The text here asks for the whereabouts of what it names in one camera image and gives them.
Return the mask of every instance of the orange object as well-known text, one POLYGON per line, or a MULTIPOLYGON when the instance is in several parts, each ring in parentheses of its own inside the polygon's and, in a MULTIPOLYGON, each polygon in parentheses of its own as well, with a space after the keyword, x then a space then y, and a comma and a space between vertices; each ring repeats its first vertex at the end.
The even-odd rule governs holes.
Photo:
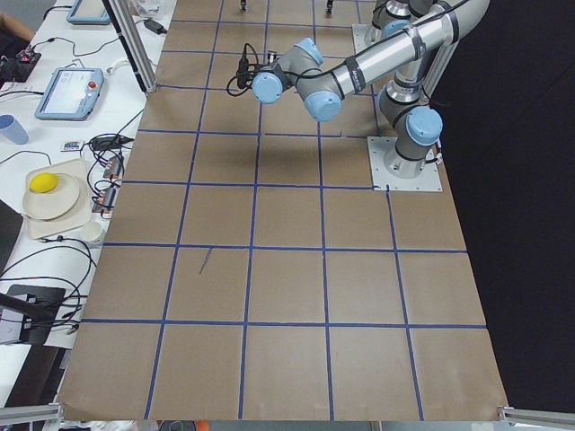
POLYGON ((207 420, 197 420, 196 429, 198 431, 209 431, 209 421, 207 420))

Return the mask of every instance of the blue cup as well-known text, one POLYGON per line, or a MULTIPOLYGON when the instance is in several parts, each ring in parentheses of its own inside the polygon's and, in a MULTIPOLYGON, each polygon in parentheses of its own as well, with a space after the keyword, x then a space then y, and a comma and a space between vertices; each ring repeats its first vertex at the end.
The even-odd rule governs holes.
POLYGON ((18 145, 28 142, 28 134, 12 115, 0 115, 0 133, 18 145))

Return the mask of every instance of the white table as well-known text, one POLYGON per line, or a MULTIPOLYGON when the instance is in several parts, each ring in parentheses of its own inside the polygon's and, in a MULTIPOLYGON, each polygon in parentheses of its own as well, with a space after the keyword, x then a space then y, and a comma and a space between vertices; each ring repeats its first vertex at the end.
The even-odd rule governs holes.
MULTIPOLYGON (((165 0, 164 14, 159 21, 166 29, 169 28, 172 12, 176 0, 165 0)), ((59 0, 56 5, 71 5, 72 0, 59 0)), ((66 38, 75 42, 76 53, 82 54, 98 49, 103 43, 117 38, 111 24, 106 26, 72 25, 66 20, 67 9, 54 10, 48 14, 42 23, 32 45, 53 37, 66 38)), ((157 64, 160 57, 165 36, 156 35, 147 30, 142 23, 137 29, 146 48, 146 53, 153 64, 157 64)), ((67 66, 74 60, 72 44, 63 40, 41 44, 36 51, 42 58, 34 68, 30 78, 23 84, 12 84, 11 91, 32 90, 44 92, 49 83, 52 72, 57 67, 67 66)), ((34 117, 40 96, 33 94, 15 94, 0 98, 0 115, 14 115, 27 130, 30 140, 25 145, 16 145, 0 136, 0 160, 22 150, 41 151, 49 154, 52 163, 60 163, 78 157, 78 153, 62 153, 60 147, 69 140, 88 141, 93 136, 102 133, 116 133, 132 117, 141 111, 146 104, 146 96, 141 92, 131 67, 127 64, 117 67, 112 75, 106 74, 106 69, 125 58, 126 54, 119 40, 105 46, 96 54, 80 57, 85 67, 99 67, 104 71, 105 83, 96 106, 85 121, 49 121, 34 117)), ((10 87, 5 84, 3 90, 10 87)), ((134 137, 140 118, 136 118, 122 131, 125 136, 134 137)), ((84 151, 84 159, 93 163, 90 151, 84 151)), ((28 172, 48 165, 46 156, 42 154, 20 154, 12 160, 0 165, 0 198, 17 212, 22 212, 22 195, 25 190, 25 176, 28 172)), ((93 170, 92 183, 102 177, 103 169, 97 166, 93 170)), ((104 228, 107 227, 99 215, 93 215, 104 228)), ((67 237, 79 238, 79 229, 63 233, 67 237)), ((42 250, 53 244, 44 244, 30 239, 26 232, 20 232, 18 242, 14 247, 8 265, 21 259, 34 251, 42 250)), ((76 243, 65 245, 79 246, 76 243)), ((100 249, 92 249, 94 260, 97 262, 100 249)), ((11 270, 6 277, 53 276, 79 281, 87 269, 88 260, 78 252, 59 249, 47 251, 37 258, 24 261, 11 270)), ((93 280, 93 270, 80 288, 82 295, 87 295, 93 280)), ((5 293, 15 282, 0 281, 0 292, 5 293)), ((63 287, 63 283, 53 280, 31 280, 24 284, 39 286, 63 287)), ((66 292, 72 289, 67 286, 66 292)), ((69 309, 61 308, 58 318, 69 309)), ((75 319, 82 315, 79 312, 75 319)), ((52 330, 46 345, 72 348, 75 335, 67 335, 66 328, 52 330)), ((0 346, 0 407, 5 405, 10 390, 22 368, 22 363, 28 354, 30 346, 13 345, 0 346)))

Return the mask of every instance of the yellow lemon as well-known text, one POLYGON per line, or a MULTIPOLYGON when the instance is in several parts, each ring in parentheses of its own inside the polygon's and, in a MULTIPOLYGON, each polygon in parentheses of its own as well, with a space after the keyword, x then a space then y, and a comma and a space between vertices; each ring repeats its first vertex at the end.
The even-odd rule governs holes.
POLYGON ((47 193, 55 189, 57 185, 57 175, 50 172, 43 172, 31 179, 29 187, 34 193, 47 193))

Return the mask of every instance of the black curtain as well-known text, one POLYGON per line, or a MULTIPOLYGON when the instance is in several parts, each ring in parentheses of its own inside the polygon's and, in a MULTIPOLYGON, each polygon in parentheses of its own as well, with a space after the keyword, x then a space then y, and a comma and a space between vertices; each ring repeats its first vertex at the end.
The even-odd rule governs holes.
POLYGON ((575 2, 491 0, 434 98, 509 405, 575 412, 575 2))

